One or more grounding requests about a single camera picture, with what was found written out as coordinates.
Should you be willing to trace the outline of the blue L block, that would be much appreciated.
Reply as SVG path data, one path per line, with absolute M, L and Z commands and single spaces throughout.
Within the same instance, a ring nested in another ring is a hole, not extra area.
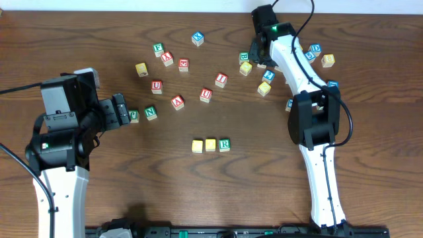
M 262 69 L 266 69 L 266 67 L 267 67 L 267 66 L 266 66 L 266 65 L 264 65 L 264 64 L 259 64 L 259 63 L 258 63 L 258 64 L 257 64 L 257 67 L 262 68 Z

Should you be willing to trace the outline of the yellow C block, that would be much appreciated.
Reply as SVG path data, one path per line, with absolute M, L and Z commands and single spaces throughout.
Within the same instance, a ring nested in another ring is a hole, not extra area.
M 194 139 L 192 141 L 192 152 L 193 153 L 203 153 L 203 140 Z

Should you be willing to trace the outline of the green R block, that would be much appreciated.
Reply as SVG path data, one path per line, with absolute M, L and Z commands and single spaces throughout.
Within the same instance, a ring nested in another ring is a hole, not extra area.
M 219 151 L 225 152 L 231 149 L 231 143 L 229 139 L 220 139 L 219 140 Z

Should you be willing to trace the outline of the yellow O block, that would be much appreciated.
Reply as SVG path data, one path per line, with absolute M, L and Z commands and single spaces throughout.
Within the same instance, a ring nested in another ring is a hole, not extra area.
M 216 139 L 206 139 L 206 152 L 214 152 L 216 150 Z

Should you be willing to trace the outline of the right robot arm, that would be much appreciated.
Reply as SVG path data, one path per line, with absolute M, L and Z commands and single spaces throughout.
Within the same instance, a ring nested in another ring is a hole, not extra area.
M 289 22 L 278 21 L 271 4 L 257 7 L 251 17 L 256 38 L 250 47 L 250 59 L 279 67 L 293 95 L 288 132 L 306 164 L 311 219 L 321 229 L 336 231 L 346 219 L 334 170 L 340 91 L 315 73 L 309 63 L 310 54 L 300 48 L 298 32 Z

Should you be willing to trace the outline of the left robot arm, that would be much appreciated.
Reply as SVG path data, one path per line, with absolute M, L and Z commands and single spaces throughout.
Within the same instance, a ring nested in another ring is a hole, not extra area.
M 84 237 L 89 155 L 102 133 L 131 122 L 123 94 L 100 100 L 99 76 L 86 68 L 40 86 L 45 113 L 33 127 L 26 158 L 35 173 L 39 237 Z

